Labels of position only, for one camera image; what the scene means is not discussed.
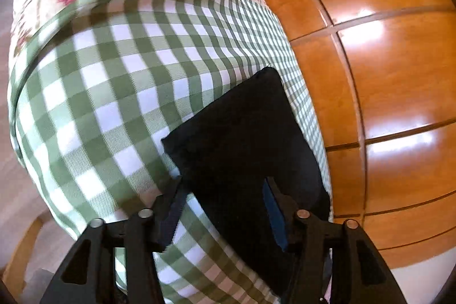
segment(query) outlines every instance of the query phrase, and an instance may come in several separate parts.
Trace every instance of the white surface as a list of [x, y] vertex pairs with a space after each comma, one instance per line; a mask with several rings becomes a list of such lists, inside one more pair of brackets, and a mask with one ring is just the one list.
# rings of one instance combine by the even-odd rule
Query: white surface
[[429, 260], [393, 269], [408, 304], [430, 304], [456, 264], [456, 247]]

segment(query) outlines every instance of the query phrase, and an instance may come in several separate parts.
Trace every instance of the black folded fabric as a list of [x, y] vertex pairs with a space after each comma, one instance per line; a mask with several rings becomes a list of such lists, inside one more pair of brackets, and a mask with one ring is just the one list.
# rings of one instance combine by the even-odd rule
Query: black folded fabric
[[295, 258], [274, 240], [263, 201], [265, 177], [274, 177], [283, 194], [323, 220], [330, 199], [277, 71], [262, 69], [162, 143], [218, 232], [282, 295]]

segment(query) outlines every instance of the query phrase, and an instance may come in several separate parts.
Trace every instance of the wooden floor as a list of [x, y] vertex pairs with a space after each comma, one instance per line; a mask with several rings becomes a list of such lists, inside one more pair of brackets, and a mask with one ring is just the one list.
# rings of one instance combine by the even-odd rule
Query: wooden floor
[[327, 148], [337, 221], [389, 265], [456, 246], [451, 0], [266, 0], [296, 53]]
[[[6, 87], [12, 2], [0, 0], [0, 55], [3, 57], [0, 63], [0, 97], [3, 98], [0, 101], [0, 269], [6, 266], [29, 224], [48, 210], [27, 172], [19, 165], [8, 134]], [[38, 268], [54, 272], [74, 242], [53, 219], [46, 219], [49, 221], [38, 235], [26, 281]]]

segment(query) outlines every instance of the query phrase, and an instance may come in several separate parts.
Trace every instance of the silver screw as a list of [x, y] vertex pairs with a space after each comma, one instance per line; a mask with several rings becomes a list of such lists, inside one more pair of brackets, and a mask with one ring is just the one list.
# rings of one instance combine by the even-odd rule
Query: silver screw
[[350, 229], [357, 229], [359, 226], [358, 222], [353, 220], [353, 219], [349, 219], [347, 221], [347, 227], [350, 228]]
[[300, 209], [296, 212], [296, 215], [298, 215], [298, 217], [301, 219], [307, 219], [311, 216], [311, 213], [309, 213], [307, 210]]
[[95, 218], [95, 219], [92, 219], [89, 223], [89, 225], [92, 227], [92, 228], [98, 228], [98, 227], [101, 227], [104, 223], [104, 220], [101, 219], [101, 218]]
[[149, 218], [152, 214], [154, 214], [154, 212], [151, 209], [143, 209], [138, 213], [140, 218]]

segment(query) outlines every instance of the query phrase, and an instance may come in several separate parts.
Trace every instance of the checkered fabric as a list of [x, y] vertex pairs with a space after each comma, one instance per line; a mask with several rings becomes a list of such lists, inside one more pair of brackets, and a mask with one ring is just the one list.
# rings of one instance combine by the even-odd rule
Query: checkered fabric
[[[309, 92], [277, 17], [252, 0], [77, 0], [22, 50], [8, 87], [11, 141], [74, 238], [95, 217], [151, 206], [178, 169], [161, 139], [265, 66], [279, 72], [331, 193]], [[274, 303], [193, 195], [154, 254], [166, 302]], [[116, 256], [125, 287], [125, 256]]]

